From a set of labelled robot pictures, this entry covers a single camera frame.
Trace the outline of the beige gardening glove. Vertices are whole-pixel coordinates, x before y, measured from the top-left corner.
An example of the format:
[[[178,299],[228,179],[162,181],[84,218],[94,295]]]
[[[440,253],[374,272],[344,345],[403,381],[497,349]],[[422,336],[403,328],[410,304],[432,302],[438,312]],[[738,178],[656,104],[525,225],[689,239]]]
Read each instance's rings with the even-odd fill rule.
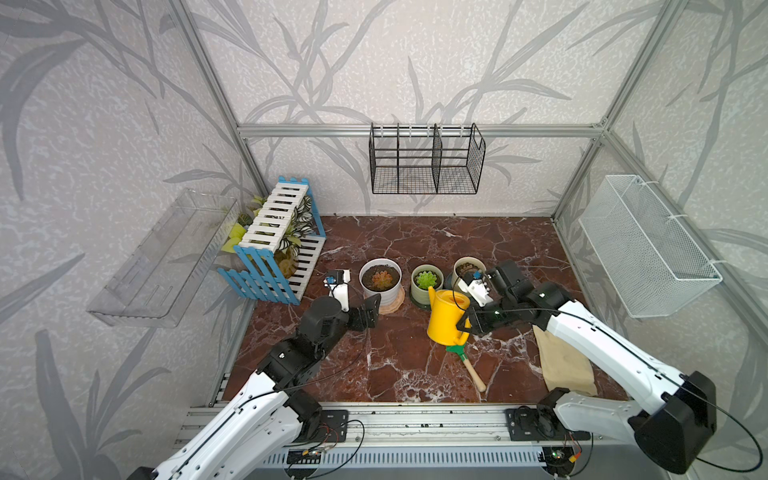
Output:
[[[538,326],[533,327],[533,332],[547,389],[567,388],[586,396],[596,396],[594,371],[588,358]]]

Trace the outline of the white mesh basket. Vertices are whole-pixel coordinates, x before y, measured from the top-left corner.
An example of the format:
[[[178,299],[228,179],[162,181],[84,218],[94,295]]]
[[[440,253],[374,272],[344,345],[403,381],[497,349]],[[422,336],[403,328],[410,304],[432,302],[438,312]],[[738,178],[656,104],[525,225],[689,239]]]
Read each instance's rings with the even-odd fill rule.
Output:
[[[722,282],[699,244],[637,175],[607,175],[579,218],[633,318],[670,316]]]

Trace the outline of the yellow watering can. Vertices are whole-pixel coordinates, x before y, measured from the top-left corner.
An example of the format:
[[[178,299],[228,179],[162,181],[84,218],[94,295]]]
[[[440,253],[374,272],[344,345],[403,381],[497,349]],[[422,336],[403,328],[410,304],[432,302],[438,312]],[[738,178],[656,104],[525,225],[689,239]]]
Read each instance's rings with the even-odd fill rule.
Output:
[[[428,289],[431,315],[427,328],[428,337],[443,346],[464,345],[469,333],[457,328],[470,299],[455,290]]]

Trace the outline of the clear plastic shelf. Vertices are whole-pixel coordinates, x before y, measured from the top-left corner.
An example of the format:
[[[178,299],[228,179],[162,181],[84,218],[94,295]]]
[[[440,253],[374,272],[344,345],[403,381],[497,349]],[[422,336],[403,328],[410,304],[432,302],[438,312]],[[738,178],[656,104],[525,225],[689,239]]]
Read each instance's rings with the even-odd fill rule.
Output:
[[[176,327],[238,212],[232,197],[183,190],[87,312],[109,326]]]

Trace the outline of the dark green saucer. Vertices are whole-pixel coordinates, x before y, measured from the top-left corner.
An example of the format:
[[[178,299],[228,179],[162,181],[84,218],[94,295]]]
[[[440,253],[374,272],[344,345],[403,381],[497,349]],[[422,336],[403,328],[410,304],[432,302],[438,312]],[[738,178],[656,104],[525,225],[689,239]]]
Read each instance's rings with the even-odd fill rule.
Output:
[[[409,293],[409,299],[413,303],[413,305],[415,305],[417,308],[425,311],[431,311],[431,306],[428,303],[427,304],[420,303],[410,293]]]

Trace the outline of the cream pot pink succulent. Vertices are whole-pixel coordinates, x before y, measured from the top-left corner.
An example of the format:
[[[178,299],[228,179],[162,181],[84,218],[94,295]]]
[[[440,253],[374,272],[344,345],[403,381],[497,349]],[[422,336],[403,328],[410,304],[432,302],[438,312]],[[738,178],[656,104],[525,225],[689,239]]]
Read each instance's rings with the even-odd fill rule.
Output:
[[[452,269],[451,288],[453,290],[459,290],[458,283],[464,278],[465,275],[469,274],[470,279],[473,279],[475,273],[484,273],[485,271],[486,266],[479,259],[469,256],[461,257],[454,263]]]

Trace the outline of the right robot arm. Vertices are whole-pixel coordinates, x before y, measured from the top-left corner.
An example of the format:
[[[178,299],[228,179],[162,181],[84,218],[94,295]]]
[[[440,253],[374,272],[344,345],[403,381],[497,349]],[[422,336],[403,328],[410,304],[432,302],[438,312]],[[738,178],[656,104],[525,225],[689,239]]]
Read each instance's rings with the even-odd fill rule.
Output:
[[[627,401],[591,398],[565,387],[540,402],[565,429],[636,445],[664,470],[682,475],[717,430],[716,387],[653,358],[595,317],[561,285],[534,286],[512,260],[456,277],[470,298],[456,326],[486,334],[530,323],[564,341],[619,383]]]

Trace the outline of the green pot green succulent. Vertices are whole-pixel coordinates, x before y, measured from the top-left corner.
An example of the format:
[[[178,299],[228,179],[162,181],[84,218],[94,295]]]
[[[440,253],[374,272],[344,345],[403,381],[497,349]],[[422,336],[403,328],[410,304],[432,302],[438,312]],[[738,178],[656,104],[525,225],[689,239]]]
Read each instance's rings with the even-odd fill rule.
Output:
[[[411,274],[410,294],[420,303],[430,305],[429,289],[440,290],[443,286],[443,280],[443,274],[436,266],[420,265]]]

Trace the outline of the blue white fence planter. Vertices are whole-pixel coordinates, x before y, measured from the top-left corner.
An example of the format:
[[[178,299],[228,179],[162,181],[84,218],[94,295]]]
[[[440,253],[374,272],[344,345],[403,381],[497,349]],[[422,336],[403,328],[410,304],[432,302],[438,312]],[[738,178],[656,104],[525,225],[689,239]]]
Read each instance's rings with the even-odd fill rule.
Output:
[[[307,179],[281,177],[228,245],[244,265],[218,273],[242,298],[297,305],[326,241]]]

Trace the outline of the white pot red succulent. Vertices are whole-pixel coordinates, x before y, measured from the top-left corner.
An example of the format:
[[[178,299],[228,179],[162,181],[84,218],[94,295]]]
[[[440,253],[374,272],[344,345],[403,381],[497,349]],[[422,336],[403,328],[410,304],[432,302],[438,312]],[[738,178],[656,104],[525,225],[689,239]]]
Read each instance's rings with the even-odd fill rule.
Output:
[[[393,305],[401,289],[402,271],[390,259],[377,258],[363,265],[359,281],[365,298],[381,295],[381,307]]]

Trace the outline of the tan wooden saucer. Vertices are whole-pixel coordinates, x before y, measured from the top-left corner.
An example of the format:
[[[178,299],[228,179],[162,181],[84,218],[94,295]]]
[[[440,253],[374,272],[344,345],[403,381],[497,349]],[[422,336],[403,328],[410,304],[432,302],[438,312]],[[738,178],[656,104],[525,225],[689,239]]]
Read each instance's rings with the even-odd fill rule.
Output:
[[[403,290],[400,290],[398,292],[397,297],[395,298],[395,300],[393,302],[391,302],[388,305],[382,305],[379,308],[379,314],[380,315],[389,315],[389,314],[392,314],[392,313],[396,312],[403,305],[404,300],[405,300],[405,292]]]

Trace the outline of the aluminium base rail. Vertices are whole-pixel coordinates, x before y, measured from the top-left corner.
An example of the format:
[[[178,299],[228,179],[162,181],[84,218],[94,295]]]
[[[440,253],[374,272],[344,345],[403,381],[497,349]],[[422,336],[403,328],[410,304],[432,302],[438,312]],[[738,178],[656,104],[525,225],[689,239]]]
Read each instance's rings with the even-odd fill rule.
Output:
[[[567,395],[557,409],[561,424],[571,435],[559,430],[550,437],[534,425],[536,407],[515,404],[458,403],[365,403],[324,402],[323,422],[337,427],[352,424],[321,438],[340,440],[351,446],[365,435],[366,446],[490,446],[556,444],[574,438],[586,445],[590,438],[610,444],[634,443],[629,419],[640,413],[634,402],[622,402]]]

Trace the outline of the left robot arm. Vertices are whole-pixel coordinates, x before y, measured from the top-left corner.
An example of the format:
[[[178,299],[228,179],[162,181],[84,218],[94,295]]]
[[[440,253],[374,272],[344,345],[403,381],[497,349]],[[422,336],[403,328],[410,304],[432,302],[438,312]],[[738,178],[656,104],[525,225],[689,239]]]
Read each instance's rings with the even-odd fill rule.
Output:
[[[349,331],[376,325],[381,296],[346,308],[333,296],[314,300],[295,332],[272,347],[248,381],[181,451],[131,479],[244,479],[275,450],[319,429],[322,408],[303,387]]]

